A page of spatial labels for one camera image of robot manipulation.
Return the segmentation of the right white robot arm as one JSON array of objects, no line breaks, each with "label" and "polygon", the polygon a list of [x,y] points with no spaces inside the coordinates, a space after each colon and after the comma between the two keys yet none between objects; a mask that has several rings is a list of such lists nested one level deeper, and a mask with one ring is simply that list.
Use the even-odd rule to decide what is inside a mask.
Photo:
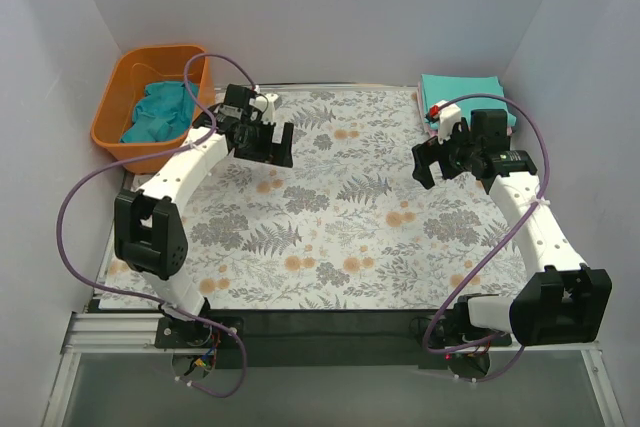
[{"label": "right white robot arm", "polygon": [[525,265],[528,280],[514,296],[456,295],[434,318],[425,336],[432,349],[451,342],[478,345],[508,334],[524,346],[590,343],[598,335],[612,290],[603,269],[592,269],[571,246],[543,194],[532,158],[510,147],[503,110],[475,110],[464,118],[454,103],[440,101],[429,117],[435,136],[412,149],[413,177],[424,188],[472,174],[498,207]]}]

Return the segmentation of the teal t shirt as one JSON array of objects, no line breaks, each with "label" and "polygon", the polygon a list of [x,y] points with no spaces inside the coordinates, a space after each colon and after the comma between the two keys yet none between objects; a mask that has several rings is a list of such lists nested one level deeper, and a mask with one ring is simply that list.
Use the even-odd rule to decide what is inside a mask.
[{"label": "teal t shirt", "polygon": [[121,143],[158,143],[180,137],[191,125],[195,109],[185,84],[180,81],[149,83],[136,103],[132,125],[123,133]]}]

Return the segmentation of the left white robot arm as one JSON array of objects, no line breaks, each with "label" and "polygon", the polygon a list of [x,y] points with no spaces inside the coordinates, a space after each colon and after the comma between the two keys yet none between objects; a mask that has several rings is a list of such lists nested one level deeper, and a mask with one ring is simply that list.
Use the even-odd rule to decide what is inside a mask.
[{"label": "left white robot arm", "polygon": [[170,332],[190,346],[202,346],[211,328],[193,320],[210,306],[184,268],[188,241],[182,211],[213,167],[229,154],[258,163],[292,167],[293,124],[286,122],[280,142],[272,140],[276,94],[260,94],[240,109],[228,101],[195,118],[176,153],[135,191],[123,189],[114,205],[116,257],[138,272],[161,299]]}]

